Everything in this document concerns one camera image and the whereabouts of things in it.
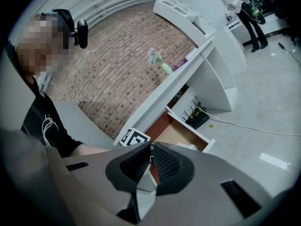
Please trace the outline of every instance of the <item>concrete floor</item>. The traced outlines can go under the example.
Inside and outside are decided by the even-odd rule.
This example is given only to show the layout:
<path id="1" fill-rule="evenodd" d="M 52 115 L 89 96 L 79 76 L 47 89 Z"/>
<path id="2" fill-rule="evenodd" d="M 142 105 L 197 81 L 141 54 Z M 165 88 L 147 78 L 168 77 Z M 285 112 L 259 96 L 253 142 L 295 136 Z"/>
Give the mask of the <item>concrete floor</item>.
<path id="1" fill-rule="evenodd" d="M 264 131 L 301 134 L 301 66 L 278 42 L 301 61 L 300 44 L 294 46 L 282 34 L 268 41 L 266 49 L 255 53 L 251 45 L 246 47 L 247 69 L 235 77 L 239 90 L 235 109 L 207 112 Z M 300 174 L 301 137 L 266 134 L 212 120 L 198 131 L 216 140 L 210 154 L 248 174 L 272 196 L 291 187 Z M 260 159 L 264 154 L 271 156 L 269 162 Z M 279 167 L 285 163 L 286 169 Z"/>

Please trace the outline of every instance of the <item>black pants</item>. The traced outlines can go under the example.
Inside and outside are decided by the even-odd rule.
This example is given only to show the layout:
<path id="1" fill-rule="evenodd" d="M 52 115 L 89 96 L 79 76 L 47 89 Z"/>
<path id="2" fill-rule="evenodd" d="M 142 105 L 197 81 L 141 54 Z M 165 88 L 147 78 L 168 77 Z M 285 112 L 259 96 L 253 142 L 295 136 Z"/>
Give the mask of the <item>black pants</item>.
<path id="1" fill-rule="evenodd" d="M 267 39 L 265 38 L 264 33 L 262 32 L 260 26 L 253 19 L 251 19 L 247 13 L 244 12 L 244 11 L 247 11 L 249 14 L 252 14 L 252 11 L 246 5 L 245 2 L 242 4 L 241 8 L 242 8 L 242 10 L 238 14 L 238 17 L 240 18 L 241 22 L 244 24 L 244 26 L 246 26 L 247 30 L 249 31 L 249 34 L 251 36 L 251 40 L 253 43 L 253 48 L 258 48 L 259 47 L 258 40 L 252 29 L 251 24 L 254 26 L 256 33 L 258 35 L 258 39 L 261 42 L 261 44 L 266 43 Z"/>

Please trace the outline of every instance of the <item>brick wall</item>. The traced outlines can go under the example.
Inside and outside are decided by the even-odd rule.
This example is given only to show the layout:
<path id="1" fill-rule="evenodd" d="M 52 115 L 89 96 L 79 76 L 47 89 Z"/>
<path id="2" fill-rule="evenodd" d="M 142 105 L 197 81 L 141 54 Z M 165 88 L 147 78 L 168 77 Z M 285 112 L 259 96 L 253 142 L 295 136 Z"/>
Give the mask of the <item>brick wall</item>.
<path id="1" fill-rule="evenodd" d="M 127 118 L 167 77 L 147 62 L 154 47 L 175 66 L 195 48 L 175 26 L 152 12 L 153 3 L 128 8 L 89 31 L 86 49 L 53 77 L 47 93 L 54 100 L 76 101 L 107 135 L 115 138 Z"/>

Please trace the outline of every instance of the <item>person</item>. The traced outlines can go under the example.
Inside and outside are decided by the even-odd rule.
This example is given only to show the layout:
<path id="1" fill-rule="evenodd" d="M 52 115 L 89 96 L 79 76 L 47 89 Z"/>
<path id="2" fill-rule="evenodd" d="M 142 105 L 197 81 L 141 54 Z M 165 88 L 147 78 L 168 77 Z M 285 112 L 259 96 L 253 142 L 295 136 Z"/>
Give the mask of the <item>person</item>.
<path id="1" fill-rule="evenodd" d="M 40 72 L 58 71 L 67 64 L 73 51 L 73 31 L 70 12 L 56 9 L 37 14 L 24 28 L 17 45 L 9 41 L 5 47 L 13 66 L 35 94 L 22 131 L 37 137 L 45 146 L 57 148 L 61 157 L 106 151 L 75 141 L 68 135 L 53 102 L 39 89 L 33 77 Z"/>
<path id="2" fill-rule="evenodd" d="M 244 24 L 244 26 L 247 28 L 250 36 L 251 36 L 251 41 L 253 44 L 253 49 L 251 52 L 255 52 L 257 50 L 264 49 L 268 45 L 268 41 L 266 37 L 264 36 L 264 33 L 262 32 L 260 26 L 254 21 L 248 14 L 252 14 L 250 8 L 247 6 L 247 4 L 243 0 L 222 0 L 228 10 L 232 10 L 235 12 L 235 14 L 238 15 L 240 18 L 241 22 Z M 256 35 L 252 29 L 251 24 L 254 26 L 256 33 L 258 35 L 258 39 L 261 43 L 261 47 L 259 47 L 258 40 L 256 38 Z"/>

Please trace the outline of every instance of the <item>white wall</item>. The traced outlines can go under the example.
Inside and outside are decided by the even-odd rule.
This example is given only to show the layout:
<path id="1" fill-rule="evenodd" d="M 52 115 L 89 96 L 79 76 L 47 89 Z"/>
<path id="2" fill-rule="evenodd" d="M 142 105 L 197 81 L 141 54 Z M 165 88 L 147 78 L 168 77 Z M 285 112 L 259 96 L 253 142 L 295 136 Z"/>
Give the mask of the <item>white wall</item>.
<path id="1" fill-rule="evenodd" d="M 211 23 L 216 29 L 227 23 L 225 8 L 221 0 L 183 0 L 204 16 L 204 19 Z"/>

